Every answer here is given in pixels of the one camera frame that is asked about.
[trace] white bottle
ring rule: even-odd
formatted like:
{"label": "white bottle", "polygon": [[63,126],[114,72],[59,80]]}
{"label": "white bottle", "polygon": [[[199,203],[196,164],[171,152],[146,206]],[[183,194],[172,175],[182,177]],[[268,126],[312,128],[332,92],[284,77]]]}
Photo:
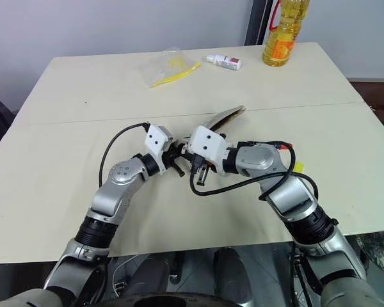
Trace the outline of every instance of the white bottle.
{"label": "white bottle", "polygon": [[239,70],[242,66],[242,61],[240,59],[228,58],[227,56],[221,56],[219,54],[210,54],[206,57],[206,60],[208,62],[214,63],[216,66],[221,66],[232,70]]}

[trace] table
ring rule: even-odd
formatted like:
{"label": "table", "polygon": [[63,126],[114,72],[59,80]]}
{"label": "table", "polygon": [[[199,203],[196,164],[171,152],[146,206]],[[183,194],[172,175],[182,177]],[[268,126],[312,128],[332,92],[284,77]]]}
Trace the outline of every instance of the table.
{"label": "table", "polygon": [[[248,50],[249,54],[260,55],[262,48],[236,47],[227,49],[230,52],[226,54],[236,56]],[[301,66],[298,62],[307,59],[298,51],[309,56],[312,54],[322,71],[312,70],[312,65],[308,66],[309,70],[297,71]],[[187,51],[191,57],[208,52]],[[222,54],[225,50],[210,52]],[[298,160],[305,164],[305,173],[312,176],[319,186],[319,203],[329,215],[340,221],[339,226],[344,233],[384,230],[384,127],[318,45],[298,44],[293,58],[287,65],[278,68],[281,78],[277,77],[278,72],[261,62],[257,65],[259,59],[255,58],[240,56],[248,69],[257,65],[259,73],[255,70],[250,74],[245,72],[246,65],[239,72],[202,65],[181,80],[165,84],[161,89],[152,89],[156,95],[166,97],[168,104],[163,109],[158,109],[153,101],[147,99],[154,95],[147,88],[141,90],[141,79],[136,82],[139,91],[143,92],[138,94],[138,97],[143,97],[139,104],[120,105],[114,102],[117,100],[109,100],[113,97],[109,91],[111,88],[89,87],[85,93],[82,91],[85,100],[98,91],[99,97],[109,97],[105,100],[108,111],[99,106],[86,110],[81,104],[75,105],[69,100],[79,94],[72,93],[75,91],[73,85],[57,84],[53,84],[52,93],[57,88],[58,96],[63,97],[59,108],[52,105],[55,103],[52,95],[47,95],[51,104],[45,101],[45,92],[51,89],[50,83],[61,75],[57,65],[54,66],[55,62],[66,60],[74,66],[76,59],[79,66],[83,60],[91,62],[93,58],[101,65],[101,62],[109,62],[113,58],[126,59],[126,56],[133,61],[138,58],[129,54],[54,60],[4,136],[0,143],[0,263],[58,259],[69,238],[76,234],[97,190],[100,158],[116,131],[148,120],[164,125],[175,138],[187,136],[193,127],[209,119],[214,111],[241,104],[242,101],[236,98],[239,93],[247,100],[248,110],[223,129],[231,142],[282,139],[293,143]],[[61,65],[60,71],[69,65]],[[91,70],[90,64],[85,66],[88,66],[88,71]],[[293,88],[295,94],[287,100],[290,95],[278,90],[285,88],[286,84],[270,83],[270,87],[277,92],[276,107],[272,107],[273,90],[259,91],[265,86],[256,88],[251,81],[237,81],[235,85],[230,81],[229,88],[221,90],[213,86],[211,90],[198,91],[196,84],[201,84],[205,74],[196,79],[194,75],[206,69],[211,76],[219,72],[219,78],[224,80],[238,80],[241,72],[245,72],[242,78],[250,77],[251,80],[257,74],[268,75],[265,71],[276,74],[274,80],[285,80],[285,74],[296,74],[303,80],[314,80],[315,88],[294,81],[301,89]],[[339,90],[325,90],[324,82],[319,81],[321,75],[327,77],[329,87],[336,84]],[[182,96],[179,87],[185,90],[194,86],[196,95],[205,97],[207,91],[211,93],[208,94],[211,99],[205,103],[196,101],[189,106],[174,98]],[[131,86],[128,91],[134,93],[134,87]],[[230,90],[235,104],[232,105],[232,101],[219,103],[225,90]],[[192,93],[185,99],[191,102],[194,99]],[[40,106],[40,100],[49,109]],[[157,110],[157,115],[147,108],[149,105],[152,110]],[[144,152],[144,137],[145,133],[140,129],[117,141],[106,161],[104,178],[114,163]],[[185,164],[181,163],[181,167],[186,169]],[[208,189],[242,179],[233,175],[223,178],[210,174]],[[272,209],[267,203],[257,200],[259,193],[258,185],[253,184],[203,198],[195,196],[189,190],[188,179],[179,178],[174,170],[167,171],[163,176],[156,175],[133,199],[113,239],[111,255],[290,240],[290,235]]]}

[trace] yellow oil bottle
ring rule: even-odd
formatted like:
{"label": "yellow oil bottle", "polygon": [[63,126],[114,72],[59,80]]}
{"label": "yellow oil bottle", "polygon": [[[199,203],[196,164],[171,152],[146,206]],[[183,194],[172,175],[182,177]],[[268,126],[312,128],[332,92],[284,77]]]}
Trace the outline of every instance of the yellow oil bottle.
{"label": "yellow oil bottle", "polygon": [[[280,2],[279,25],[272,28]],[[301,21],[306,17],[310,0],[280,0],[276,4],[269,28],[269,37],[263,52],[263,62],[269,66],[283,66],[289,59],[294,41],[300,32]]]}

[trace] bottle cap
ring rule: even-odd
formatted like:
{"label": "bottle cap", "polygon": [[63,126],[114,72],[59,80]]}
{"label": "bottle cap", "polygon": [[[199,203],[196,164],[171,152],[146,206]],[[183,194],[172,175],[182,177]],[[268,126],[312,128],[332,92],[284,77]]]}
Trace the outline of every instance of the bottle cap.
{"label": "bottle cap", "polygon": [[215,60],[215,56],[213,54],[210,54],[206,57],[206,61],[213,63]]}

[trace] yellow zip bag seal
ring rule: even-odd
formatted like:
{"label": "yellow zip bag seal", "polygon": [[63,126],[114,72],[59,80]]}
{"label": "yellow zip bag seal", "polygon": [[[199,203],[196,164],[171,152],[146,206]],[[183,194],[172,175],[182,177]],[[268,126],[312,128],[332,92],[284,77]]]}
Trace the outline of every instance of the yellow zip bag seal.
{"label": "yellow zip bag seal", "polygon": [[144,81],[153,88],[180,79],[199,66],[199,62],[189,59],[179,48],[171,48],[140,66],[140,69]]}

